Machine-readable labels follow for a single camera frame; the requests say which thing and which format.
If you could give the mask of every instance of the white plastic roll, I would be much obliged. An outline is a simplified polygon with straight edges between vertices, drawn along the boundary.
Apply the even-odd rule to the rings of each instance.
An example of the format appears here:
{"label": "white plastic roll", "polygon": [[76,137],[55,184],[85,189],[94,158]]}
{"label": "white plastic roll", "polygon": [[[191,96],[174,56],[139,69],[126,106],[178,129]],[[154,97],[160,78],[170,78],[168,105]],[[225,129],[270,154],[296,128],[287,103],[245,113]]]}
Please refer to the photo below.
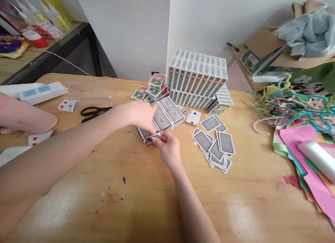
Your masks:
{"label": "white plastic roll", "polygon": [[315,141],[304,141],[298,145],[298,148],[335,184],[335,159],[328,152]]}

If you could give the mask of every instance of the pink paper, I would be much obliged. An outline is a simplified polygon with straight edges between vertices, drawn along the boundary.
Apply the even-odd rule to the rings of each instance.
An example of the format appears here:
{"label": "pink paper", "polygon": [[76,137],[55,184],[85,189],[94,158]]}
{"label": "pink paper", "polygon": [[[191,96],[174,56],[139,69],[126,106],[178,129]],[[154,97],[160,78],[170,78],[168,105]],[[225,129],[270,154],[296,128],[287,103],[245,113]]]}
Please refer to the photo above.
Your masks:
{"label": "pink paper", "polygon": [[323,147],[323,148],[335,148],[335,144],[331,144],[331,143],[322,143],[322,142],[318,142],[318,144]]}
{"label": "pink paper", "polygon": [[307,175],[304,176],[304,179],[322,211],[335,221],[335,199],[318,175],[306,163],[304,160],[306,156],[297,147],[298,144],[306,140],[318,141],[314,127],[303,126],[280,130],[280,136],[300,164],[305,168]]}

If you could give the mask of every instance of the bottle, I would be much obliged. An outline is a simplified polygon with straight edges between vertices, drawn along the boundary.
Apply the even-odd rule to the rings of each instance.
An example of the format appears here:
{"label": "bottle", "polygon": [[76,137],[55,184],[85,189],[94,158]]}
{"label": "bottle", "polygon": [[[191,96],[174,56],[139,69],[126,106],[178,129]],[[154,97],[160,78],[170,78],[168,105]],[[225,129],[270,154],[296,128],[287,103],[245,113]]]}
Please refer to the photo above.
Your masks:
{"label": "bottle", "polygon": [[31,22],[29,19],[28,19],[28,17],[23,13],[23,12],[21,12],[15,5],[13,5],[12,3],[11,3],[11,5],[17,10],[17,12],[19,13],[19,15],[23,18],[23,20],[28,24],[28,25],[32,25],[33,24],[33,22]]}
{"label": "bottle", "polygon": [[32,4],[29,3],[28,0],[25,0],[29,6],[29,8],[31,9],[32,13],[34,14],[34,16],[39,20],[39,21],[45,21],[46,18],[44,17],[44,15],[39,11],[37,10],[36,7],[34,7]]}
{"label": "bottle", "polygon": [[24,32],[22,34],[27,40],[31,41],[35,47],[46,47],[49,44],[46,42],[45,39],[42,38],[42,36],[39,35],[38,32],[29,30],[27,32]]}
{"label": "bottle", "polygon": [[56,10],[56,8],[54,8],[48,0],[45,0],[46,3],[48,4],[51,12],[54,14],[54,16],[56,17],[56,19],[59,21],[59,23],[63,26],[63,28],[67,31],[70,30],[70,26],[66,23],[66,21],[63,19],[63,17],[60,15],[60,13]]}
{"label": "bottle", "polygon": [[15,1],[21,8],[22,12],[27,16],[30,22],[35,23],[36,21],[38,21],[38,19],[32,14],[32,12],[24,4],[22,4],[19,0],[15,0]]}
{"label": "bottle", "polygon": [[39,2],[41,3],[41,6],[44,10],[44,13],[46,14],[46,16],[49,18],[49,20],[55,25],[57,26],[59,29],[63,29],[62,25],[58,22],[58,20],[56,19],[56,17],[52,14],[52,12],[49,10],[49,8],[41,1],[39,0]]}

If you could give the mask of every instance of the white wall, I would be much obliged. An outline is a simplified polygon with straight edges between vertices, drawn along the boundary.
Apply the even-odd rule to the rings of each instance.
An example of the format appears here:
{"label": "white wall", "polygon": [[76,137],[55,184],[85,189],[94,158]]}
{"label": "white wall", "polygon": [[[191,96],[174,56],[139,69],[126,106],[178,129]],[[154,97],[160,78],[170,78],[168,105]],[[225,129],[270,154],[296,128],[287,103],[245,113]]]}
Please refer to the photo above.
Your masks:
{"label": "white wall", "polygon": [[170,0],[78,0],[118,78],[165,73]]}
{"label": "white wall", "polygon": [[[289,19],[293,1],[306,0],[171,0],[167,63],[176,48],[229,61],[227,42],[243,44],[262,26]],[[335,0],[317,1],[335,8]]]}

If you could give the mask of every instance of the light blue cloth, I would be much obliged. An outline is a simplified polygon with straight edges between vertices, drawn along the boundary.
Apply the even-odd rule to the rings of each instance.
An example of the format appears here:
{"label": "light blue cloth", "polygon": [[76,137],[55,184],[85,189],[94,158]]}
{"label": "light blue cloth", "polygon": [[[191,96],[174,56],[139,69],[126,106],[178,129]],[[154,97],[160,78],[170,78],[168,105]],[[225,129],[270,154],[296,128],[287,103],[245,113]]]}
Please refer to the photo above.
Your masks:
{"label": "light blue cloth", "polygon": [[292,56],[316,58],[335,52],[335,15],[326,8],[303,14],[273,32],[292,47]]}

